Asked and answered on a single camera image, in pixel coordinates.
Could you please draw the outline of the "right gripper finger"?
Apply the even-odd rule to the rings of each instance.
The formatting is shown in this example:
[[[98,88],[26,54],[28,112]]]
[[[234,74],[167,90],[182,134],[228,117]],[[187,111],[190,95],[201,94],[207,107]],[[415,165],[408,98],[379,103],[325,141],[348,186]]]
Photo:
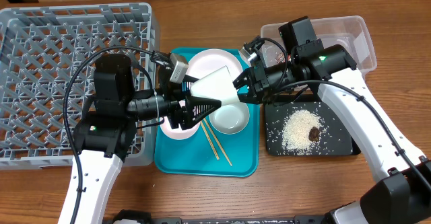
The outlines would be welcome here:
[[[263,100],[263,94],[252,94],[248,93],[240,93],[238,94],[238,99],[240,102],[247,104],[261,104]]]
[[[249,87],[253,82],[252,71],[245,69],[232,83],[236,89],[247,86]]]

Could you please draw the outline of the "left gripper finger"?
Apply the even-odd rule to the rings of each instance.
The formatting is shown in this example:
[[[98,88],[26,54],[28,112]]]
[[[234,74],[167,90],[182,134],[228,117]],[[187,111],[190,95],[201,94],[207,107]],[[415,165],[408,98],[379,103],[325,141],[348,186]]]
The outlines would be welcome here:
[[[199,124],[206,116],[222,106],[220,100],[187,96],[185,98],[185,125]]]
[[[198,81],[198,78],[185,75],[182,82],[178,85],[178,91],[180,93],[189,93],[192,84],[196,81]]]

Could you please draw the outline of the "white paper cup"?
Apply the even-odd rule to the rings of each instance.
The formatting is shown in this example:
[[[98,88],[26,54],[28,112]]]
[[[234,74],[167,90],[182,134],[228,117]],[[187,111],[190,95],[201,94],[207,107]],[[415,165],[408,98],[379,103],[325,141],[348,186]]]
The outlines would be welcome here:
[[[190,93],[194,97],[219,100],[222,106],[240,101],[227,66],[194,82]]]

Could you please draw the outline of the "grey ceramic bowl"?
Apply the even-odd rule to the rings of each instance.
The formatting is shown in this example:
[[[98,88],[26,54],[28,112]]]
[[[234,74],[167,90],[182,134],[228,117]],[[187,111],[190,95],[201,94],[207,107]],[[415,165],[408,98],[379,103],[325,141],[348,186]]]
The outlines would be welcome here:
[[[249,108],[247,104],[241,102],[222,106],[209,115],[211,125],[226,135],[242,131],[247,126],[249,119]]]

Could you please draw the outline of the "pile of white rice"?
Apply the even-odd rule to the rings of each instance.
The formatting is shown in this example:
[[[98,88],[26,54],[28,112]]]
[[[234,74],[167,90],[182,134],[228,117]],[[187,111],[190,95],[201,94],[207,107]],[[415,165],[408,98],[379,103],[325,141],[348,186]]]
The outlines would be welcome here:
[[[267,150],[274,155],[328,155],[331,150],[328,137],[329,127],[322,116],[309,110],[295,110],[282,120],[274,120],[268,126]],[[312,127],[321,132],[318,143],[309,141],[308,135]]]

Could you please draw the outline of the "red snack wrapper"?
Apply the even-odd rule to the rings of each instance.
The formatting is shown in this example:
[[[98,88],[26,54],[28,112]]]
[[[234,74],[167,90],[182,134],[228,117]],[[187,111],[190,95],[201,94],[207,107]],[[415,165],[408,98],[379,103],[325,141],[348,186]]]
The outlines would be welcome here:
[[[284,63],[284,62],[285,62],[285,56],[284,56],[284,53],[279,53],[279,54],[275,57],[275,62],[276,62],[277,64]]]

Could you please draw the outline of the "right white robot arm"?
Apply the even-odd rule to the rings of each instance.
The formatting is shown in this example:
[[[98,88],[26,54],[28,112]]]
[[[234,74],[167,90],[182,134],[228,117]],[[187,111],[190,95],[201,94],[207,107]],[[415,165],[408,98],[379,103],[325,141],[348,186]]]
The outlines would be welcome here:
[[[307,85],[337,115],[365,156],[374,186],[360,200],[333,209],[324,223],[418,223],[430,217],[430,160],[395,126],[367,88],[356,61],[341,45],[324,47],[308,17],[279,28],[284,61],[265,66],[262,37],[241,48],[251,67],[235,80],[248,87],[241,102],[274,102]]]

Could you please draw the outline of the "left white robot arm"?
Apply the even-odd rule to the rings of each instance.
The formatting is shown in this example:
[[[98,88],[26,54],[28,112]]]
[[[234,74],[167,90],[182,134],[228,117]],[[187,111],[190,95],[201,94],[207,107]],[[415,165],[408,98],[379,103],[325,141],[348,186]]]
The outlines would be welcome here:
[[[194,96],[174,83],[164,95],[152,85],[135,90],[132,70],[147,71],[124,54],[90,57],[95,64],[95,92],[83,104],[81,120],[65,130],[73,151],[73,165],[60,223],[101,223],[112,186],[127,157],[140,120],[153,127],[169,120],[191,128],[222,106],[219,99]]]

